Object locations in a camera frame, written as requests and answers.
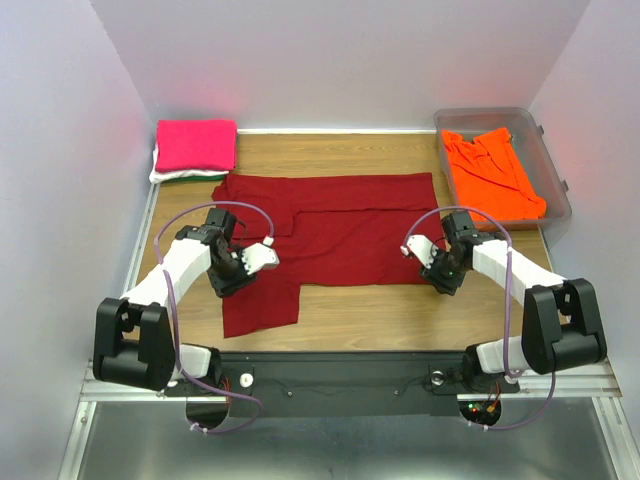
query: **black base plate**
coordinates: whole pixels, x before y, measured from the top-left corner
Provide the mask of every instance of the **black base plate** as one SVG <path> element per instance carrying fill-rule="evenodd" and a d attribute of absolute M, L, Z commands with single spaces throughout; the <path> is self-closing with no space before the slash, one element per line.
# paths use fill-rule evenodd
<path fill-rule="evenodd" d="M 456 395 L 472 393 L 462 383 L 463 355 L 442 351 L 222 353 L 222 369 L 232 391 L 263 402 L 264 417 L 458 416 Z M 240 386 L 243 373 L 253 375 L 249 388 Z M 432 377 L 444 382 L 436 386 Z M 501 389 L 519 391 L 517 384 L 506 382 L 501 382 Z M 254 413 L 255 405 L 249 402 L 231 402 L 232 417 Z"/>

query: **clear plastic container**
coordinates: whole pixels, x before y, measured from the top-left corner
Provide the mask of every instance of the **clear plastic container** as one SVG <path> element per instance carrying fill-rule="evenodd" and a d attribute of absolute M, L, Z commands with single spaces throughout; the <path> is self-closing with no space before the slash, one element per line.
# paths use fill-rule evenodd
<path fill-rule="evenodd" d="M 438 135 L 438 150 L 442 170 L 447 176 L 453 202 L 459 198 L 449 158 L 442 140 L 442 131 L 459 133 L 467 141 L 483 133 L 507 127 L 511 133 L 511 143 L 536 194 L 547 201 L 544 218 L 537 220 L 505 221 L 509 230 L 526 230 L 544 227 L 555 220 L 571 216 L 571 206 L 567 199 L 566 182 L 560 181 L 547 147 L 542 140 L 542 128 L 538 127 L 529 112 L 522 108 L 455 108 L 439 110 L 434 115 Z M 487 222 L 476 222 L 476 227 L 490 229 Z"/>

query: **white folded cloth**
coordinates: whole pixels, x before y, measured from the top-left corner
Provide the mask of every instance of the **white folded cloth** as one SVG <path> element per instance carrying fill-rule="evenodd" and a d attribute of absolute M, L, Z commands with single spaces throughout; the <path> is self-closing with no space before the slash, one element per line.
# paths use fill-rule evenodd
<path fill-rule="evenodd" d="M 158 162 L 158 144 L 153 150 L 153 169 L 149 174 L 149 181 L 151 183 L 162 183 L 172 178 L 184 178 L 184 177 L 217 177 L 219 175 L 226 175 L 228 171 L 216 171 L 216 170 L 176 170 L 175 172 L 160 173 L 156 172 L 156 163 Z"/>

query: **screw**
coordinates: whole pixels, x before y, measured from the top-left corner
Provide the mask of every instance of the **screw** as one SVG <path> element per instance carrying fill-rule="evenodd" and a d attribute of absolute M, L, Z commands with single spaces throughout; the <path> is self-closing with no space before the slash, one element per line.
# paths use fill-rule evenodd
<path fill-rule="evenodd" d="M 440 370 L 435 370 L 431 372 L 431 384 L 439 387 L 444 383 L 445 377 L 444 374 Z"/>

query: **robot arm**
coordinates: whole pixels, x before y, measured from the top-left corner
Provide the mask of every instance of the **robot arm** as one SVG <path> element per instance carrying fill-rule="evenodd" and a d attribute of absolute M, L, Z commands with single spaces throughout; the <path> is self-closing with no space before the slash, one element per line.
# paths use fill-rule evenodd
<path fill-rule="evenodd" d="M 475 270 L 505 288 L 507 242 L 497 235 L 479 232 L 468 212 L 442 220 L 449 251 L 438 248 L 423 235 L 409 237 L 405 256 L 422 263 L 420 275 L 440 293 L 454 295 L 467 271 Z M 512 250 L 510 294 L 524 307 L 522 335 L 509 338 L 509 363 L 514 370 L 533 369 L 539 374 L 604 360 L 607 353 L 602 322 L 593 286 L 584 279 L 567 280 L 549 272 Z M 558 312 L 570 317 L 560 324 Z M 480 370 L 505 371 L 504 339 L 467 349 Z"/>
<path fill-rule="evenodd" d="M 231 247 L 236 217 L 212 208 L 199 227 L 185 226 L 157 265 L 120 299 L 106 298 L 98 307 L 93 373 L 98 380 L 162 390 L 182 377 L 174 368 L 175 350 L 169 325 L 169 292 L 163 270 L 169 272 L 176 304 L 193 282 L 207 273 L 218 297 L 233 295 L 256 279 L 262 269 L 279 264 L 270 248 L 273 239 L 249 247 Z M 140 340 L 123 338 L 139 329 Z M 181 345 L 184 368 L 195 378 L 209 376 L 217 384 L 219 361 L 211 349 Z"/>

